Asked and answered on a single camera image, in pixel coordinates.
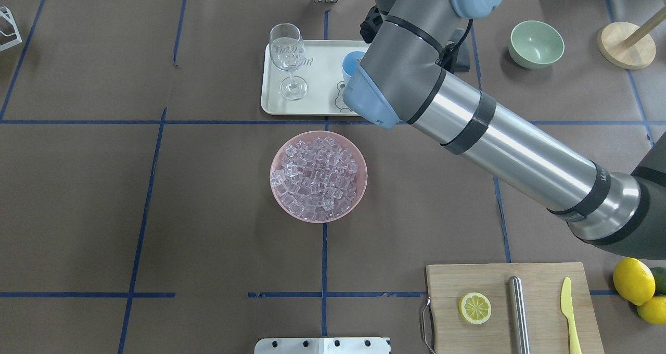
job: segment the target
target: cutting board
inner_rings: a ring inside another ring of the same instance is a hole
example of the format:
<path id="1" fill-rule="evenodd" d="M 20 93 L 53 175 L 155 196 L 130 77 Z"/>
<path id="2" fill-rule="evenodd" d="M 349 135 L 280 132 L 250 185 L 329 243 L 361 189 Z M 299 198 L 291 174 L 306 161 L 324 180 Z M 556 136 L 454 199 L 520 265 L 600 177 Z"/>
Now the cutting board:
<path id="1" fill-rule="evenodd" d="M 562 281 L 568 276 L 581 349 L 584 354 L 604 354 L 585 269 L 579 262 L 429 265 L 426 276 L 437 354 L 514 352 L 510 276 L 523 280 L 531 352 L 569 352 L 567 319 L 559 308 Z M 492 314 L 487 322 L 471 325 L 460 317 L 457 304 L 468 292 L 482 293 L 490 300 Z"/>

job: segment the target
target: wine glass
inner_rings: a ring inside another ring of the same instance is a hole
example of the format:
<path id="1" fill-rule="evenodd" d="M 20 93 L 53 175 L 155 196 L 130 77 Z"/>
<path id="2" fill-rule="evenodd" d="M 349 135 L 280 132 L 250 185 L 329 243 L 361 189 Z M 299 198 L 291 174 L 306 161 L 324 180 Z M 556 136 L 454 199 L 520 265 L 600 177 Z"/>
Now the wine glass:
<path id="1" fill-rule="evenodd" d="M 269 45 L 273 64 L 289 77 L 280 84 L 280 93 L 287 100 L 299 100 L 308 92 L 308 83 L 302 77 L 293 75 L 305 61 L 305 45 L 298 27 L 290 23 L 277 24 L 271 29 Z"/>

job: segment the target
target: lemon slice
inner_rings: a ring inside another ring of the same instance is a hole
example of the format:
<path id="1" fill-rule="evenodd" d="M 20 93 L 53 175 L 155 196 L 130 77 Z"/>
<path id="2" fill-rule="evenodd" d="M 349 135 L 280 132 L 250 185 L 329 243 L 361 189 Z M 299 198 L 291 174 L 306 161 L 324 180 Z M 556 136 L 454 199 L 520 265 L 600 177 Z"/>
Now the lemon slice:
<path id="1" fill-rule="evenodd" d="M 481 293 L 467 293 L 458 304 L 460 315 L 470 324 L 483 324 L 490 319 L 490 301 Z"/>

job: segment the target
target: table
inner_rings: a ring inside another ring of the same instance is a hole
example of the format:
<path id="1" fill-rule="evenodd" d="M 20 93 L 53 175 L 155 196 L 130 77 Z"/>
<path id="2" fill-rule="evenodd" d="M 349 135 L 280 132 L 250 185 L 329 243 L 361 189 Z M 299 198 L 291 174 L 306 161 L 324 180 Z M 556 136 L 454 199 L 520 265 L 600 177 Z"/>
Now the table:
<path id="1" fill-rule="evenodd" d="M 252 352 L 261 337 L 419 337 L 424 266 L 585 265 L 606 352 L 659 352 L 663 326 L 613 291 L 621 259 L 408 125 L 273 117 L 260 109 L 279 22 L 305 39 L 360 39 L 373 0 L 0 0 L 24 43 L 0 54 L 2 352 Z M 459 76 L 610 171 L 666 131 L 657 58 L 627 72 L 596 33 L 642 23 L 659 0 L 505 0 L 475 22 Z M 566 52 L 511 62 L 511 28 L 543 20 Z M 352 140 L 366 195 L 328 225 L 271 196 L 278 147 L 304 131 Z M 666 266 L 648 261 L 649 266 Z"/>

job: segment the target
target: pink bowl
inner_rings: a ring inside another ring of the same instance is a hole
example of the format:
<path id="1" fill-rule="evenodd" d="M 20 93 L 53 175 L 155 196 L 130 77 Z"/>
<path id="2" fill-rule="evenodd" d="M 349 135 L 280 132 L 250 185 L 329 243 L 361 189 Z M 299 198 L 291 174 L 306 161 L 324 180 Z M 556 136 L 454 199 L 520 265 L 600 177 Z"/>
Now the pink bowl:
<path id="1" fill-rule="evenodd" d="M 280 150 L 278 153 L 275 155 L 273 158 L 273 163 L 271 164 L 271 171 L 268 173 L 268 179 L 271 179 L 271 174 L 281 168 L 280 160 L 286 156 L 285 152 L 285 147 L 288 145 L 296 145 L 298 141 L 304 141 L 304 142 L 312 142 L 317 137 L 324 139 L 327 136 L 331 136 L 333 139 L 338 141 L 340 145 L 342 145 L 342 148 L 349 148 L 351 152 L 353 153 L 353 158 L 356 160 L 356 163 L 358 164 L 358 171 L 356 172 L 356 179 L 354 182 L 356 183 L 356 198 L 352 201 L 352 205 L 349 207 L 347 212 L 341 214 L 338 217 L 334 217 L 333 219 L 328 219 L 324 221 L 317 221 L 317 220 L 306 220 L 301 217 L 296 216 L 292 212 L 290 212 L 285 205 L 283 205 L 283 202 L 281 202 L 280 198 L 278 197 L 278 194 L 275 192 L 275 188 L 271 186 L 271 191 L 273 191 L 273 197 L 275 197 L 276 202 L 280 205 L 280 207 L 285 210 L 288 214 L 291 216 L 297 218 L 300 221 L 305 221 L 306 223 L 330 223 L 331 221 L 340 219 L 340 217 L 345 216 L 349 212 L 352 212 L 352 209 L 356 207 L 358 202 L 360 202 L 361 198 L 363 197 L 363 194 L 366 192 L 366 186 L 368 185 L 368 165 L 366 165 L 366 159 L 363 158 L 363 155 L 361 151 L 350 141 L 349 139 L 345 138 L 342 135 L 339 135 L 337 133 L 333 133 L 330 131 L 323 131 L 323 130 L 315 130 L 315 131 L 308 131 L 306 133 L 299 134 L 295 136 L 294 138 L 291 138 L 289 141 L 283 144 L 282 147 L 280 147 Z"/>

